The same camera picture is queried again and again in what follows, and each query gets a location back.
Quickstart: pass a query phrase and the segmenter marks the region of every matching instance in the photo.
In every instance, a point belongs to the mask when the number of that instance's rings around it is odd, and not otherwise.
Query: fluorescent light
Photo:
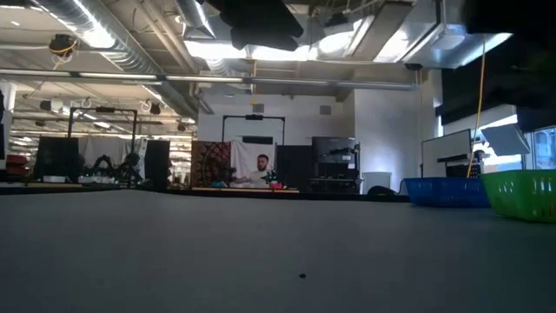
[[[84,116],[84,117],[87,117],[88,119],[92,119],[93,121],[96,120],[96,117],[93,117],[92,115],[89,115],[89,114],[87,114],[87,113],[84,113],[83,116]]]
[[[246,49],[238,50],[231,43],[198,43],[193,41],[184,41],[184,43],[193,57],[208,60],[247,57]]]
[[[0,5],[0,9],[25,10],[25,7],[19,5]]]
[[[110,124],[105,123],[105,122],[94,122],[94,125],[103,127],[103,128],[105,128],[105,129],[110,128]]]
[[[496,35],[492,35],[485,43],[485,53],[491,50],[492,48],[498,46],[501,43],[504,43],[512,34],[509,33],[500,33]],[[483,55],[483,44],[482,41],[480,44],[477,45],[473,51],[471,51],[466,57],[464,57],[460,63],[460,66],[465,66],[471,63],[477,57]]]
[[[202,80],[204,83],[243,83],[242,78],[238,77],[190,77],[190,76],[166,76],[170,81],[185,81],[185,82],[199,82]]]
[[[156,75],[140,74],[80,73],[80,76],[87,78],[156,79]]]
[[[378,63],[396,63],[403,57],[403,53],[408,45],[407,33],[403,30],[398,30],[388,39],[381,52],[379,52],[373,61]]]
[[[4,75],[27,75],[37,77],[70,77],[71,74],[66,71],[55,70],[13,70],[13,69],[0,69],[0,74]]]

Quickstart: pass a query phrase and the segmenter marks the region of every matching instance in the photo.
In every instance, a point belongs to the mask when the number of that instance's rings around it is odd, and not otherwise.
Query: black equipment
[[[313,137],[313,159],[313,192],[359,193],[359,144],[353,138]]]
[[[220,18],[232,27],[232,45],[241,50],[246,44],[294,51],[303,28],[282,0],[207,0],[219,10]]]
[[[145,179],[158,190],[168,187],[170,141],[149,140],[145,152]]]
[[[79,145],[77,138],[41,137],[38,142],[33,178],[65,176],[77,183]]]

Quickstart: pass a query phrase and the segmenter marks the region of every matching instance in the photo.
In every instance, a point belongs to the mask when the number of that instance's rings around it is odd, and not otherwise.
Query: table
[[[193,187],[193,191],[226,191],[226,192],[264,192],[264,193],[299,193],[299,190],[273,190],[270,188],[210,188]]]
[[[0,196],[0,311],[554,312],[554,226],[406,203]]]

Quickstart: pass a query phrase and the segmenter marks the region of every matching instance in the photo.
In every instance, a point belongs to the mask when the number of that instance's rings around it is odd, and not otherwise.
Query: black panel
[[[313,147],[279,145],[276,148],[278,181],[289,188],[308,191],[313,174]]]
[[[149,140],[145,153],[145,179],[155,189],[168,187],[170,141]]]
[[[517,108],[518,125],[524,132],[556,125],[556,108]]]
[[[38,142],[33,177],[66,176],[77,183],[79,145],[77,138],[41,137]]]
[[[242,141],[244,143],[274,144],[275,139],[273,137],[243,136]]]

